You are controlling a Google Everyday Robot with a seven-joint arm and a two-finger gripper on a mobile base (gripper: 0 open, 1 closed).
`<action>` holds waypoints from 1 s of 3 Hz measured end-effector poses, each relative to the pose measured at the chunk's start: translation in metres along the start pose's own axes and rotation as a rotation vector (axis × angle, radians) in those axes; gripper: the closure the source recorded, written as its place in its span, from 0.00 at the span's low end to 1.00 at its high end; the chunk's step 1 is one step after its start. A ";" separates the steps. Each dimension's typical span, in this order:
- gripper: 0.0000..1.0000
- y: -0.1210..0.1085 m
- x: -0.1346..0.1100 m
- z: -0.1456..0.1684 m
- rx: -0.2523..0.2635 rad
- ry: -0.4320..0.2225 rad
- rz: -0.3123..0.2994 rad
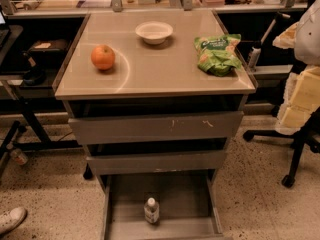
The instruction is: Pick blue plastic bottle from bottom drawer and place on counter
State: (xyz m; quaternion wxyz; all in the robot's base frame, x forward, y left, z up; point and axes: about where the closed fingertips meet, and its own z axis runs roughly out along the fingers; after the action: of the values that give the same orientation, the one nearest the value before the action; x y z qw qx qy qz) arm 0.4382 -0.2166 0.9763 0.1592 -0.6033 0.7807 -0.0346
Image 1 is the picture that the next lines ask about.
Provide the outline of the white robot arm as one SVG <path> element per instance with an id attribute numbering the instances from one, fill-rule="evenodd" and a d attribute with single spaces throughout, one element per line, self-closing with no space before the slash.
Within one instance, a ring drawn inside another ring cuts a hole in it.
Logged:
<path id="1" fill-rule="evenodd" d="M 294 50 L 296 61 L 288 75 L 275 130 L 284 135 L 298 132 L 320 107 L 320 0 L 309 0 L 300 20 L 273 45 Z"/>

